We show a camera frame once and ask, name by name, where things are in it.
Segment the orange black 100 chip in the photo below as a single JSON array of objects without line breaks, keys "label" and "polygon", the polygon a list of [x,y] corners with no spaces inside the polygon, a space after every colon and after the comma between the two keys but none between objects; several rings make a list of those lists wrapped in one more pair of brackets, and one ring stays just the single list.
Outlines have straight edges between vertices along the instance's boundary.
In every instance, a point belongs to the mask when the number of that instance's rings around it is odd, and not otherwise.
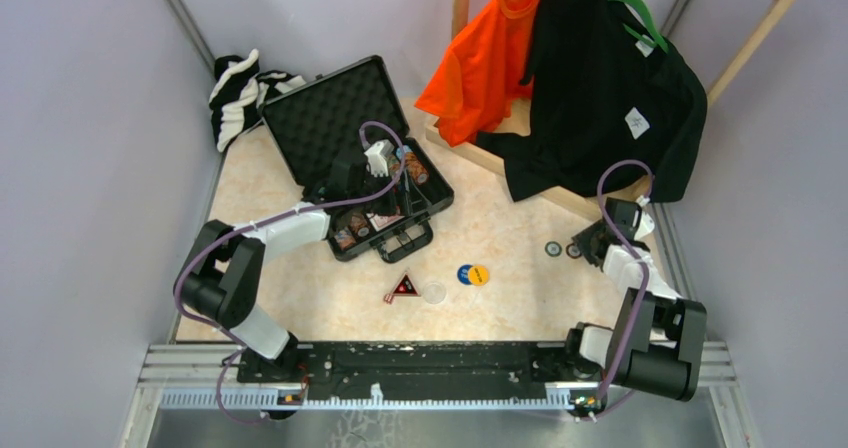
[{"label": "orange black 100 chip", "polygon": [[582,252],[575,243],[570,243],[565,247],[565,253],[569,258],[580,259]]}]

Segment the green 20 chip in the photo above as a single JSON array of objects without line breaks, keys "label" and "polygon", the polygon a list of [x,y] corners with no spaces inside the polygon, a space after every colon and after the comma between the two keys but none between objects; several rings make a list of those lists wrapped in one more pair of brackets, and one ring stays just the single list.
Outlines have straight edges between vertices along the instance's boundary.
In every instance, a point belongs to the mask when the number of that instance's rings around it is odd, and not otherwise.
[{"label": "green 20 chip", "polygon": [[562,245],[556,241],[549,241],[544,246],[545,253],[550,257],[559,257],[563,248]]}]

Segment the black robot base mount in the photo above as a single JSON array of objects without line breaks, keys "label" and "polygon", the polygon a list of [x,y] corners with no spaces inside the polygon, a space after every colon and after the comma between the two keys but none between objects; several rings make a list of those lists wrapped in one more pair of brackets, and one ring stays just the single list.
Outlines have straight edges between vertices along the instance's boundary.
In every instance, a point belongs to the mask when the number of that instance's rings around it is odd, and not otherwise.
[{"label": "black robot base mount", "polygon": [[302,342],[279,363],[251,350],[240,383],[305,384],[312,401],[540,400],[550,384],[598,383],[576,375],[564,342]]}]

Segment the black poker set case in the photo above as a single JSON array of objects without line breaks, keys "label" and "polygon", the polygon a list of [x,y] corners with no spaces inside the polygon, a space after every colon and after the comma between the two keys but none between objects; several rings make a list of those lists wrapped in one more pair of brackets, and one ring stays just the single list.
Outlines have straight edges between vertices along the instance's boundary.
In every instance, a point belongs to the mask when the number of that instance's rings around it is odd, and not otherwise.
[{"label": "black poker set case", "polygon": [[374,249],[386,263],[396,263],[429,245],[434,237],[431,218],[446,210],[454,190],[411,134],[386,64],[372,55],[304,86],[269,99],[261,107],[263,121],[285,160],[303,199],[327,203],[318,196],[331,165],[343,151],[362,151],[363,140],[374,143],[400,138],[412,148],[429,172],[420,187],[427,207],[377,232],[370,224],[366,238],[346,251],[336,245],[336,232],[348,228],[352,216],[331,222],[337,231],[327,238],[332,253],[347,262]]}]

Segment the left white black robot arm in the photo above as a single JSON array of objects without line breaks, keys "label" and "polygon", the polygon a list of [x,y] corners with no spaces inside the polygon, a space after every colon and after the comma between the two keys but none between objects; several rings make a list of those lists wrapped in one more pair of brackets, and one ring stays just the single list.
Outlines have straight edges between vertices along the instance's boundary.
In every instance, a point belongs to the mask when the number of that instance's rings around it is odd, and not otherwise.
[{"label": "left white black robot arm", "polygon": [[173,297],[185,317],[218,328],[242,349],[261,356],[260,367],[277,382],[292,379],[300,367],[298,341],[257,305],[264,264],[303,245],[323,241],[337,230],[331,226],[341,210],[374,204],[404,184],[406,160],[403,141],[363,140],[360,154],[366,162],[363,188],[383,181],[367,196],[322,204],[301,202],[277,215],[242,225],[212,220],[203,225],[177,277]]}]

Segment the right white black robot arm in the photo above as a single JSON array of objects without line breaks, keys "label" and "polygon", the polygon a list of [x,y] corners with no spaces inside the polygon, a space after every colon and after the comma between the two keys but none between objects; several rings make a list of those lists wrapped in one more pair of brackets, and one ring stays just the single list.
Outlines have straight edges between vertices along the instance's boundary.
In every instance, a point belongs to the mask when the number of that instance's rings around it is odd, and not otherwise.
[{"label": "right white black robot arm", "polygon": [[575,235],[573,259],[597,267],[623,296],[614,327],[580,323],[566,339],[563,366],[576,380],[690,400],[698,387],[707,310],[663,279],[642,242],[653,223],[636,202],[609,197],[601,219]]}]

